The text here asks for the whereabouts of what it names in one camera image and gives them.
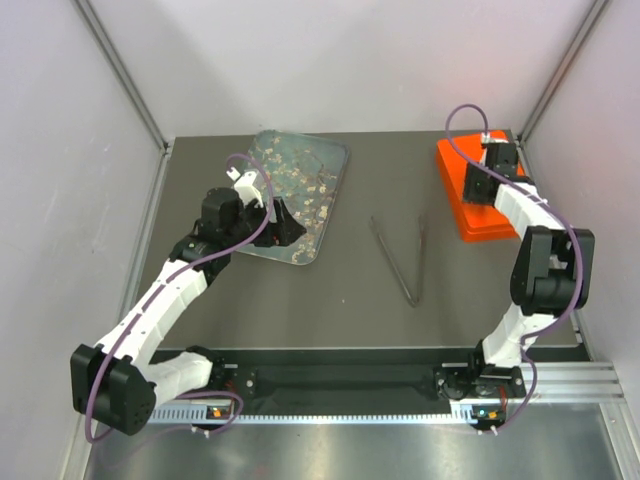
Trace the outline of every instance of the clear plastic tray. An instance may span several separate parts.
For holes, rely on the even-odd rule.
[[[318,256],[329,223],[349,158],[348,147],[326,138],[265,130],[254,138],[249,155],[262,163],[276,196],[284,198],[307,234],[289,247],[249,245],[240,251],[294,265],[311,263]],[[266,186],[262,190],[266,198]]]

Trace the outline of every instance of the metal floor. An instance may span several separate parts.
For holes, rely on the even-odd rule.
[[[597,405],[534,405],[497,437],[468,426],[236,426],[206,440],[163,429],[116,433],[93,450],[85,480],[615,480],[621,478]]]

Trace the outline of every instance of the orange tray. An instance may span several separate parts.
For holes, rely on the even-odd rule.
[[[456,145],[476,161],[482,159],[480,134],[455,137]],[[495,138],[507,138],[502,131],[491,132]],[[507,218],[489,205],[474,205],[462,202],[464,177],[467,162],[453,149],[445,138],[438,142],[436,163],[442,176],[449,203],[456,219],[460,237],[465,242],[484,242],[517,237]],[[524,175],[522,166],[518,166],[518,174]]]

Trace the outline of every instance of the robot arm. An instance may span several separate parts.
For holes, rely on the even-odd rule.
[[[188,265],[248,238],[264,220],[266,208],[256,187],[258,175],[228,172],[233,188],[214,188],[202,202],[202,216],[180,240],[160,275],[127,316],[94,347],[80,345],[71,357],[73,406],[86,413],[89,393],[107,354],[116,349],[94,404],[93,418],[128,435],[140,431],[156,406],[189,390],[221,389],[224,360],[201,347],[151,365],[149,362],[176,320],[229,264],[230,255],[189,269]],[[253,241],[260,247],[288,246],[306,233],[274,198],[276,222]],[[124,330],[129,334],[120,340]]]
[[[535,185],[518,175],[516,145],[489,136],[484,136],[482,143],[485,150],[481,163],[509,178],[528,195],[480,169],[467,167],[463,200],[495,207],[509,220],[522,243],[511,275],[512,303],[497,328],[478,343],[465,369],[436,370],[440,392],[450,400],[461,400],[470,394],[495,396],[499,388],[506,389],[510,397],[524,396],[519,368],[522,350],[536,341],[537,337],[530,334],[535,335],[556,321],[576,289],[576,258],[569,235],[540,207],[540,202],[545,201]],[[583,260],[583,281],[576,305],[582,308],[589,295],[595,239],[589,230],[574,229],[574,233]]]

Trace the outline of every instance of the gray table surface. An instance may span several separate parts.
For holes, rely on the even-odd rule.
[[[464,243],[435,160],[442,132],[323,135],[351,149],[316,260],[294,266],[233,255],[161,345],[183,348],[473,346],[506,311],[519,242]],[[141,280],[146,290],[173,245],[200,216],[206,192],[229,185],[226,157],[251,136],[178,138]],[[368,227],[374,215],[401,270],[415,285],[417,218],[426,213],[423,300],[411,308]],[[571,325],[539,340],[575,345]]]

